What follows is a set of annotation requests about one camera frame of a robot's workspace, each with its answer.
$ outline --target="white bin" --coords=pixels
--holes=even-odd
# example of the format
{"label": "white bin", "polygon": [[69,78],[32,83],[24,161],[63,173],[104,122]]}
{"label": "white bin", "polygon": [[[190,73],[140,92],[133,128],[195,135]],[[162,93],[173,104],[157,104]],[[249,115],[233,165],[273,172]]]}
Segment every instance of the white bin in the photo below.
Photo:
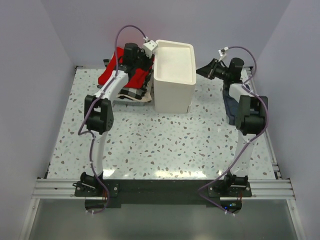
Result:
{"label": "white bin", "polygon": [[154,107],[158,113],[190,111],[196,86],[196,61],[191,44],[157,40],[154,57]]}

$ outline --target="red garment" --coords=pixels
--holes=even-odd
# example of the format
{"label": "red garment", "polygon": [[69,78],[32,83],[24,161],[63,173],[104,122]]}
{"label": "red garment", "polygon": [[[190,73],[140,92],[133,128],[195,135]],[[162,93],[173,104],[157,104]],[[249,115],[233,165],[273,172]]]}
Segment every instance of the red garment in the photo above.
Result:
{"label": "red garment", "polygon": [[[119,63],[122,63],[122,56],[124,55],[124,49],[121,47],[116,48],[116,53],[118,58],[120,58]],[[104,85],[108,79],[110,78],[113,70],[116,68],[116,55],[114,54],[109,64],[106,66],[104,73],[98,78],[98,84]],[[141,68],[135,70],[135,74],[131,77],[130,81],[125,85],[125,88],[133,88],[133,89],[140,89],[142,88],[146,76],[148,75],[149,71],[144,71]]]}

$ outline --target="purple cable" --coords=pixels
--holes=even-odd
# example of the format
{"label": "purple cable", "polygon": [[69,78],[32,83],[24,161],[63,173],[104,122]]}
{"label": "purple cable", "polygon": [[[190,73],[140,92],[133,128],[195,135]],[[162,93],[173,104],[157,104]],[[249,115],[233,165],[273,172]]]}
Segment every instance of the purple cable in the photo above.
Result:
{"label": "purple cable", "polygon": [[[117,45],[118,45],[118,37],[121,33],[121,31],[125,28],[128,28],[128,27],[131,27],[131,28],[135,28],[137,30],[139,30],[143,37],[145,38],[146,35],[145,33],[137,26],[134,26],[134,25],[125,25],[123,26],[117,33],[116,37],[115,37],[115,41],[114,41],[114,54],[115,54],[115,59],[118,59],[118,54],[117,54]],[[93,149],[94,149],[94,143],[95,143],[95,134],[91,131],[91,130],[88,130],[88,131],[83,131],[83,128],[89,118],[89,115],[92,111],[92,109],[94,108],[95,104],[102,98],[102,96],[105,94],[106,90],[108,89],[108,87],[112,84],[112,82],[117,78],[117,75],[118,75],[118,70],[119,70],[119,63],[118,61],[115,61],[115,74],[114,74],[114,77],[108,82],[108,84],[102,89],[102,92],[100,94],[100,96],[98,96],[90,105],[89,109],[88,109],[88,112],[86,113],[84,119],[83,119],[83,122],[81,123],[81,126],[79,128],[79,131],[78,131],[78,135],[81,136],[81,135],[84,135],[84,134],[91,134],[92,136],[92,140],[91,140],[91,144],[90,144],[90,150],[89,150],[89,161],[90,161],[90,167],[92,169],[92,172],[93,172],[93,175],[94,177],[96,178],[96,180],[98,181],[98,183],[103,187],[103,189],[106,191],[106,194],[107,194],[107,199],[106,199],[106,203],[105,205],[103,206],[103,208],[101,208],[100,210],[94,212],[92,211],[92,214],[98,214],[98,213],[101,213],[102,211],[104,211],[107,206],[109,205],[109,201],[110,201],[110,192],[108,190],[108,188],[106,187],[106,185],[100,180],[99,176],[97,175],[96,171],[95,171],[95,168],[94,168],[94,161],[92,159],[92,154],[93,154]]]}
{"label": "purple cable", "polygon": [[256,71],[257,71],[257,61],[256,61],[255,57],[253,56],[253,54],[252,54],[248,49],[246,49],[245,47],[242,47],[242,46],[231,46],[231,47],[229,47],[229,49],[236,49],[236,48],[246,50],[246,51],[251,55],[251,57],[252,57],[252,59],[253,59],[253,61],[254,61],[254,72],[252,73],[252,75],[251,75],[246,81],[243,82],[242,88],[243,88],[247,93],[253,95],[254,97],[256,97],[256,98],[260,101],[260,103],[262,104],[262,106],[263,106],[263,108],[264,108],[264,110],[265,110],[265,112],[266,112],[266,120],[265,120],[265,126],[264,126],[263,130],[262,130],[258,135],[256,135],[256,136],[253,137],[252,139],[250,139],[250,141],[247,142],[247,143],[243,146],[242,150],[241,150],[241,151],[239,152],[239,154],[236,156],[236,158],[234,159],[233,163],[229,166],[229,168],[228,168],[226,171],[224,171],[220,176],[218,176],[215,180],[207,183],[206,185],[204,185],[204,186],[202,186],[202,187],[200,187],[200,188],[198,189],[198,193],[199,193],[199,195],[200,195],[202,198],[206,199],[207,201],[209,201],[210,203],[212,203],[213,205],[215,205],[215,206],[218,207],[219,209],[221,209],[221,210],[223,210],[223,211],[225,211],[226,213],[229,213],[229,214],[233,214],[233,213],[230,212],[230,211],[228,211],[228,210],[226,210],[226,209],[224,209],[221,205],[215,203],[215,202],[212,201],[210,198],[208,198],[208,197],[204,196],[203,194],[201,194],[201,191],[202,191],[202,190],[205,190],[207,187],[209,187],[210,185],[214,184],[216,181],[218,181],[218,180],[221,179],[224,175],[226,175],[226,174],[231,170],[231,168],[237,163],[238,159],[239,159],[240,156],[244,153],[244,151],[245,151],[246,148],[249,146],[249,144],[250,144],[252,141],[256,140],[258,137],[260,137],[262,134],[265,133],[265,131],[267,130],[268,124],[269,124],[268,108],[267,108],[265,102],[264,102],[257,94],[255,94],[254,92],[250,91],[250,90],[247,89],[247,87],[245,86],[245,84],[246,84],[248,81],[250,81],[250,80],[253,78],[253,76],[256,74]]}

